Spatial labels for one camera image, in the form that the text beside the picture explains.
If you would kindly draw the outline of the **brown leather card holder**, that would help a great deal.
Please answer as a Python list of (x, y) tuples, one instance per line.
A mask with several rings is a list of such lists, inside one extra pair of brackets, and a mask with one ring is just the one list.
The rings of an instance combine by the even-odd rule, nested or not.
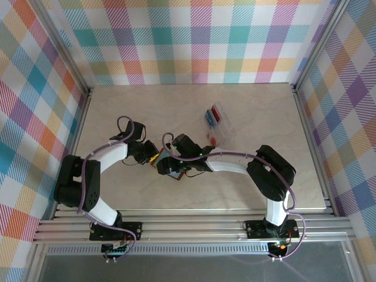
[[(153, 166), (154, 168), (157, 168), (155, 161), (153, 163), (151, 163), (150, 165)], [(183, 172), (181, 172), (181, 173), (171, 172), (171, 173), (168, 174), (168, 176), (177, 180), (177, 181), (179, 181), (184, 176), (184, 173)]]

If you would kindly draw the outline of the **clear acrylic card box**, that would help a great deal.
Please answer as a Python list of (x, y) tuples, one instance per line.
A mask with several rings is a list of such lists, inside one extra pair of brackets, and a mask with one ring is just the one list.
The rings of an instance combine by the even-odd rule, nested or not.
[[(216, 105), (221, 113), (222, 120), (220, 123), (217, 123), (214, 128), (209, 128), (208, 124), (204, 118), (204, 115), (207, 110), (210, 110), (213, 105)], [(229, 141), (236, 135), (233, 125), (231, 124), (229, 118), (227, 117), (222, 105), (220, 102), (215, 102), (210, 106), (203, 114), (203, 124), (206, 129), (206, 135), (212, 133), (217, 138), (216, 147), (226, 147)]]

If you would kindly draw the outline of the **red card stack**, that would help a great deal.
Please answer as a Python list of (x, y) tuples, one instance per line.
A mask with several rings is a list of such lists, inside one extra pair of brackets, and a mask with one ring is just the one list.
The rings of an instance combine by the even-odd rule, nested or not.
[(216, 105), (213, 105), (210, 110), (216, 123), (220, 123), (220, 121), (222, 120), (222, 117), (221, 117), (221, 113), (218, 107)]

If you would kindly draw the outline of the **perforated metal strip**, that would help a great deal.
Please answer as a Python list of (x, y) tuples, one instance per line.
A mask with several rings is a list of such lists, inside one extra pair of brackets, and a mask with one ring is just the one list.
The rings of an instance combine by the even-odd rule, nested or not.
[[(105, 251), (100, 244), (50, 245), (48, 255), (94, 255)], [(232, 254), (268, 254), (264, 243), (223, 243), (223, 244), (137, 244), (131, 255), (168, 256), (222, 256)]]

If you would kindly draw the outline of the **grey metal sheet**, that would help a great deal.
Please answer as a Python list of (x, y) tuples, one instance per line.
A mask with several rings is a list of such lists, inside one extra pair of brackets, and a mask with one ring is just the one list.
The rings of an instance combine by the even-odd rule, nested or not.
[(304, 243), (291, 257), (47, 255), (38, 282), (358, 282), (340, 242)]

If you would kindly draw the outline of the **aluminium left side rail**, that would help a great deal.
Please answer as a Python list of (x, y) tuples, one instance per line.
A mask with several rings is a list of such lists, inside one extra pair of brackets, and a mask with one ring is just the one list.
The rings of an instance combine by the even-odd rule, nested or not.
[[(77, 123), (76, 123), (75, 131), (74, 131), (73, 136), (68, 138), (68, 145), (69, 145), (68, 152), (63, 154), (62, 161), (67, 155), (75, 155), (76, 154), (78, 144), (79, 144), (79, 139), (80, 139), (80, 136), (82, 134), (85, 119), (87, 117), (87, 113), (88, 113), (88, 110), (89, 110), (93, 90), (94, 90), (94, 88), (89, 89), (89, 94), (84, 96), (84, 98), (83, 98), (83, 105), (80, 108), (80, 110), (78, 110), (78, 112), (77, 112), (78, 117), (76, 118)], [(56, 212), (56, 209), (57, 209), (57, 206), (58, 206), (58, 202), (55, 200), (55, 189), (56, 189), (57, 184), (58, 184), (58, 177), (59, 177), (61, 168), (62, 168), (62, 163), (59, 165), (58, 173), (56, 175), (56, 183), (55, 183), (55, 185), (52, 189), (51, 204), (48, 206), (48, 208), (46, 210), (46, 215), (48, 215), (46, 217), (47, 220), (53, 220), (54, 219), (55, 212)]]

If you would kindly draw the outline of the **aluminium rail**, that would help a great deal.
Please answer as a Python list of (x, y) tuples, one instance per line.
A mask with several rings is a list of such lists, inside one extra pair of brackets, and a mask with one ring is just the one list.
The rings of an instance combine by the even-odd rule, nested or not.
[[(80, 110), (78, 110), (78, 112), (77, 112), (78, 117), (76, 118), (77, 123), (76, 123), (75, 131), (74, 131), (73, 136), (68, 138), (68, 145), (69, 145), (68, 152), (63, 154), (62, 161), (67, 155), (75, 155), (76, 154), (78, 144), (79, 144), (79, 139), (80, 139), (80, 136), (82, 134), (85, 119), (87, 117), (87, 113), (88, 113), (88, 110), (89, 110), (93, 90), (94, 90), (94, 88), (89, 89), (89, 94), (84, 96), (84, 98), (83, 98), (83, 105), (80, 108)], [(62, 163), (59, 165), (58, 173), (56, 175), (56, 183), (55, 183), (55, 185), (52, 189), (51, 204), (48, 206), (48, 208), (46, 210), (46, 215), (48, 215), (46, 217), (47, 220), (53, 220), (54, 219), (55, 212), (56, 212), (56, 209), (57, 209), (57, 206), (58, 206), (58, 202), (55, 200), (55, 189), (56, 189), (57, 184), (58, 184), (58, 177), (59, 177), (61, 168), (62, 168)]]
[(339, 214), (338, 214), (337, 205), (336, 205), (335, 200), (333, 198), (333, 194), (330, 190), (328, 178), (327, 178), (324, 166), (321, 162), (321, 157), (320, 157), (320, 154), (319, 154), (316, 142), (315, 142), (314, 135), (311, 131), (309, 120), (308, 120), (308, 117), (307, 117), (306, 112), (304, 110), (301, 98), (298, 94), (298, 91), (295, 89), (295, 87), (293, 85), (291, 85), (290, 87), (291, 87), (291, 91), (292, 91), (292, 94), (293, 94), (294, 101), (296, 103), (296, 107), (297, 107), (298, 114), (299, 114), (299, 117), (300, 117), (300, 120), (301, 120), (301, 124), (303, 126), (303, 131), (304, 131), (305, 138), (306, 138), (306, 141), (307, 141), (307, 144), (308, 144), (308, 148), (309, 148), (309, 151), (310, 151), (310, 154), (311, 154), (311, 158), (313, 160), (315, 172), (316, 172), (316, 175), (318, 177), (318, 182), (320, 184), (324, 200), (328, 202), (327, 206), (329, 206), (332, 209), (331, 214), (335, 217), (338, 217)]

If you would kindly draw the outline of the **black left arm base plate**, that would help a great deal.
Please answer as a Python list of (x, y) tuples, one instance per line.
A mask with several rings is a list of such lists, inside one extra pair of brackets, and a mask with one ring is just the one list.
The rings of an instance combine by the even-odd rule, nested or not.
[(140, 240), (142, 222), (122, 222), (119, 227), (108, 227), (101, 224), (90, 224), (90, 241), (122, 241)]

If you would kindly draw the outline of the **aluminium rail frame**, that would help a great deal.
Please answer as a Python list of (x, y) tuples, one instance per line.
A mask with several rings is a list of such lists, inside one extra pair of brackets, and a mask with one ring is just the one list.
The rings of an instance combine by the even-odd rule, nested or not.
[[(263, 210), (250, 209), (176, 209), (124, 210), (123, 221), (141, 221), (142, 243), (233, 243), (247, 240), (244, 221), (261, 220)], [(305, 228), (305, 242), (354, 239), (350, 220), (335, 217), (331, 209), (304, 214), (297, 218)], [(59, 209), (52, 220), (42, 220), (35, 244), (89, 242), (89, 220), (73, 210)]]

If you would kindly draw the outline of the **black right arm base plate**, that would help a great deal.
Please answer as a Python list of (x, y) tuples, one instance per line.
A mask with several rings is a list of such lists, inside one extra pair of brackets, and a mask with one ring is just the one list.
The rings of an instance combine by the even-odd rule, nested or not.
[(280, 226), (275, 226), (266, 220), (246, 220), (243, 229), (248, 239), (298, 239), (300, 237), (297, 222), (287, 220)]

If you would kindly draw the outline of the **aluminium right side rail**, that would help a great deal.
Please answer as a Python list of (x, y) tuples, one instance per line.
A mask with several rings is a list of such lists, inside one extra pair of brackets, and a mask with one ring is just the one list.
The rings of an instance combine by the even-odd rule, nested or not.
[(303, 131), (304, 131), (305, 138), (306, 138), (306, 141), (307, 141), (307, 144), (308, 144), (308, 148), (309, 148), (309, 151), (310, 151), (310, 154), (311, 154), (311, 158), (313, 160), (315, 172), (316, 172), (316, 175), (318, 177), (318, 182), (320, 184), (324, 200), (328, 202), (327, 206), (329, 206), (332, 209), (331, 214), (335, 217), (338, 217), (339, 214), (338, 214), (337, 205), (336, 205), (335, 200), (333, 198), (333, 194), (330, 190), (328, 178), (327, 178), (324, 166), (321, 162), (321, 157), (320, 157), (320, 154), (319, 154), (316, 142), (315, 142), (314, 135), (311, 131), (309, 120), (308, 120), (308, 117), (307, 117), (306, 112), (304, 110), (301, 98), (298, 94), (298, 91), (295, 89), (295, 87), (293, 85), (291, 85), (290, 87), (291, 87), (291, 91), (292, 91), (292, 94), (293, 94), (294, 101), (296, 103), (296, 107), (297, 107), (298, 114), (299, 114), (299, 117), (300, 117), (300, 120), (301, 120), (301, 124), (303, 126)]

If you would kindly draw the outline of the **aluminium left corner post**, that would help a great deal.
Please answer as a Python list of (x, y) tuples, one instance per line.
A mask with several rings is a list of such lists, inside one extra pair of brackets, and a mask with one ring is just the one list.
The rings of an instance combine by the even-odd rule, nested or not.
[(51, 41), (62, 57), (62, 60), (71, 72), (71, 75), (74, 78), (75, 82), (78, 84), (78, 88), (86, 97), (90, 96), (91, 87), (89, 87), (85, 82), (81, 71), (79, 70), (76, 62), (73, 60), (73, 57), (69, 53), (68, 47), (66, 46), (60, 33), (58, 32), (58, 29), (56, 28), (53, 20), (49, 16), (47, 9), (44, 7), (42, 0), (28, 0), (28, 2), (36, 13), (36, 16), (40, 20), (42, 26), (45, 28), (47, 34), (51, 38)]

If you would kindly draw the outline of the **aluminium corner post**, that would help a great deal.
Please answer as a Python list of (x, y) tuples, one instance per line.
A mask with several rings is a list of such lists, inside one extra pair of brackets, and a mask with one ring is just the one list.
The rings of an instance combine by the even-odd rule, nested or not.
[(79, 70), (76, 62), (73, 60), (73, 57), (69, 53), (68, 47), (66, 46), (60, 33), (58, 32), (58, 29), (56, 28), (53, 20), (49, 16), (47, 9), (44, 7), (42, 0), (28, 0), (28, 2), (36, 13), (36, 16), (40, 20), (42, 26), (45, 28), (47, 34), (51, 38), (51, 41), (62, 57), (62, 60), (71, 72), (71, 75), (74, 78), (75, 82), (78, 84), (78, 88), (86, 97), (90, 96), (91, 87), (89, 87), (85, 82), (81, 71)]
[(308, 79), (350, 2), (351, 0), (330, 0), (291, 83), (294, 93), (299, 93), (301, 87)]

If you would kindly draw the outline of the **aluminium right corner post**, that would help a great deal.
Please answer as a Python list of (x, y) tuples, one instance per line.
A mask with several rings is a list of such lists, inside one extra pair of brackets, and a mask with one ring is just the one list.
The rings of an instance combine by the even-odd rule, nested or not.
[(291, 83), (294, 93), (299, 93), (301, 87), (308, 79), (350, 2), (351, 0), (330, 0)]

